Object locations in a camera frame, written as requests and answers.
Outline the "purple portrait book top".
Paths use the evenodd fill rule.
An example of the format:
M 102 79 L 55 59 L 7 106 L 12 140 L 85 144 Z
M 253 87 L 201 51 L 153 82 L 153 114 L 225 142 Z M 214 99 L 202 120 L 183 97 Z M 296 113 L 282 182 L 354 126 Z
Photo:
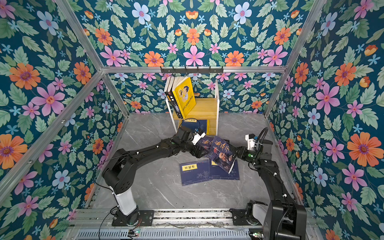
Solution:
M 215 136 L 209 149 L 208 157 L 227 174 L 230 174 L 237 158 L 236 147 L 228 141 Z

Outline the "black wolf cover book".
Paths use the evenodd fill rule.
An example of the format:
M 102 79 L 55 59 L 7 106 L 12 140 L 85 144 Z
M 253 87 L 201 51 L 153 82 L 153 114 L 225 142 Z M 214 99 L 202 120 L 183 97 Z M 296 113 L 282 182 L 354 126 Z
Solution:
M 173 105 L 173 107 L 175 109 L 175 112 L 176 112 L 177 116 L 179 117 L 179 119 L 183 119 L 183 115 L 182 115 L 181 110 L 179 108 L 179 104 L 178 104 L 178 102 L 177 102 L 177 100 L 175 98 L 175 95 L 173 93 L 173 83 L 174 83 L 174 81 L 175 81 L 175 77 L 170 82 L 169 94 L 170 94 L 171 102 L 172 102 L 172 105 Z

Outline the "yellow cartoon book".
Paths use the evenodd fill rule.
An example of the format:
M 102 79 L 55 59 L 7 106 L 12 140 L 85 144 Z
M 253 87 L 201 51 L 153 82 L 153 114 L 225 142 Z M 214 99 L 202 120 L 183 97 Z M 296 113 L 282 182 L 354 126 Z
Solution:
M 196 105 L 191 78 L 188 76 L 175 77 L 172 84 L 172 94 L 177 102 L 180 118 L 186 119 Z

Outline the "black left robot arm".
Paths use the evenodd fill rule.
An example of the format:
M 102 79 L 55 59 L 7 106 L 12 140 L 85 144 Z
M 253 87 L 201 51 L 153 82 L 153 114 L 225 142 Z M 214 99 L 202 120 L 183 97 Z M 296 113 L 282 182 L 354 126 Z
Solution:
M 180 127 L 175 135 L 160 140 L 155 145 L 139 150 L 116 151 L 107 163 L 102 177 L 117 202 L 117 218 L 123 220 L 126 225 L 133 225 L 139 219 L 139 208 L 131 190 L 139 168 L 180 152 L 189 152 L 192 156 L 201 158 L 208 152 L 198 145 L 199 140 L 205 136 L 206 133 L 202 130 L 193 131 L 187 127 Z

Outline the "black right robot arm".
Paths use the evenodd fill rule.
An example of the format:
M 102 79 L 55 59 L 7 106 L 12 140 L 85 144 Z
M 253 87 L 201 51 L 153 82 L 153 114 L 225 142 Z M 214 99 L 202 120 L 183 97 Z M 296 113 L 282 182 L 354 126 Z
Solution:
M 307 211 L 299 205 L 286 189 L 277 162 L 272 160 L 273 142 L 249 140 L 253 146 L 237 147 L 237 157 L 256 171 L 267 187 L 268 204 L 249 201 L 243 219 L 252 230 L 251 239 L 304 240 L 306 238 Z

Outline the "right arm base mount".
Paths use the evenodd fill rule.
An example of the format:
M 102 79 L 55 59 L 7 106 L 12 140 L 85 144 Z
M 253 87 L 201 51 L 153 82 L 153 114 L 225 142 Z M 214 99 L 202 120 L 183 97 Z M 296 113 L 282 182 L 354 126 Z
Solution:
M 250 210 L 230 209 L 234 226 L 254 226 L 258 220 L 253 217 Z

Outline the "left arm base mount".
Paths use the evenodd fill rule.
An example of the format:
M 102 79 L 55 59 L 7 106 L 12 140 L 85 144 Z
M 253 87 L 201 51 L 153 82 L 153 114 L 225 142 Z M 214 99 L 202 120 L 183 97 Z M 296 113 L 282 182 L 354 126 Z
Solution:
M 124 215 L 120 210 L 114 215 L 112 222 L 113 227 L 148 227 L 154 220 L 154 210 L 138 210 L 135 209 L 129 215 Z

